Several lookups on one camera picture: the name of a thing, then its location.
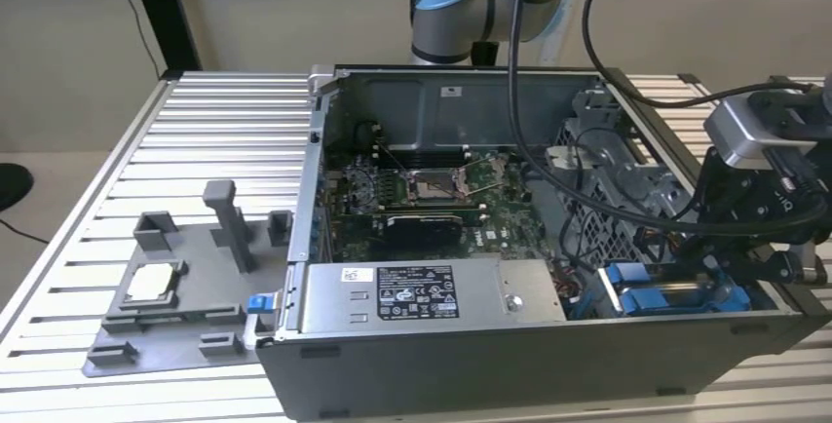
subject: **white wall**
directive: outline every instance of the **white wall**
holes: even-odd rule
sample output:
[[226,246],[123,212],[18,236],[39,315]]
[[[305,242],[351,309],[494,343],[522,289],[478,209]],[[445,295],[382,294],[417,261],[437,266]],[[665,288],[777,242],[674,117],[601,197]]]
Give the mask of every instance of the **white wall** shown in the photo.
[[[558,64],[590,65],[578,22]],[[606,65],[694,73],[713,91],[770,74],[832,70],[832,0],[595,0],[590,31]]]
[[[406,0],[182,3],[207,69],[406,61]],[[721,87],[830,68],[830,11],[832,0],[597,0],[593,35],[609,65]],[[154,82],[126,1],[0,0],[0,19],[0,151],[106,149]],[[562,65],[586,64],[578,32],[571,21]]]
[[125,0],[0,0],[0,152],[107,148],[154,83]]
[[407,0],[182,0],[207,68],[402,63]]

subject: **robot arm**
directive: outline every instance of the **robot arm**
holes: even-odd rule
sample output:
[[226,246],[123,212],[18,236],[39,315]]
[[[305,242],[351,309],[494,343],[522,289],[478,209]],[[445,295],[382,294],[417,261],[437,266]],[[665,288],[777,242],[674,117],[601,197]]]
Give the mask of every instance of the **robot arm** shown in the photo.
[[[765,221],[809,209],[826,198],[832,183],[832,102],[822,90],[797,95],[757,92],[725,98],[703,128],[714,146],[701,165],[694,192],[698,222]],[[827,275],[814,254],[832,231],[832,214],[810,225],[753,238],[694,236],[675,257],[735,279],[825,285]],[[754,249],[787,245],[766,258]]]
[[[413,0],[410,62],[465,63],[474,41],[505,41],[513,0]],[[522,38],[534,38],[553,19],[559,0],[523,0]]]

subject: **motherboard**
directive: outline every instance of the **motherboard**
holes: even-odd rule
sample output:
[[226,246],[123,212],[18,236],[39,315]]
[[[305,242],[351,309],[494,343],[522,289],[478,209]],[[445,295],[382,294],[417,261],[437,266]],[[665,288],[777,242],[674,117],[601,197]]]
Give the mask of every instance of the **motherboard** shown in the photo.
[[327,171],[327,189],[333,262],[553,258],[509,151],[375,145]]

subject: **power supply label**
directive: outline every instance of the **power supply label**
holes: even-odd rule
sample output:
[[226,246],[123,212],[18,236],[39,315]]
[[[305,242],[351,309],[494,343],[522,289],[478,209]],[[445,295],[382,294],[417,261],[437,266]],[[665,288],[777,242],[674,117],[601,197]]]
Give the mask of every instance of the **power supply label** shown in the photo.
[[449,265],[375,270],[378,317],[383,321],[458,318],[458,296]]

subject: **aluminum extrusion table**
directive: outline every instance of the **aluminum extrusion table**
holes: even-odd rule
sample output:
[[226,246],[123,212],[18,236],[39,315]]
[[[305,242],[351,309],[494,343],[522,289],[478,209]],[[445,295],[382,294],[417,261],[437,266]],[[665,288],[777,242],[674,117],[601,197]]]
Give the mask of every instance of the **aluminum extrusion table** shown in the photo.
[[[630,76],[645,96],[701,96],[702,85],[682,78]],[[710,110],[657,110],[698,158]],[[210,221],[199,194],[218,177],[234,179],[247,218],[293,209],[307,114],[302,74],[195,72],[158,84],[0,315],[0,422],[287,421],[259,365],[94,379],[78,369],[130,258],[137,215],[169,211],[177,223]],[[818,252],[832,263],[832,243]],[[832,307],[832,289],[815,295]],[[832,327],[785,354],[742,362],[695,396],[377,421],[832,421],[829,415]]]

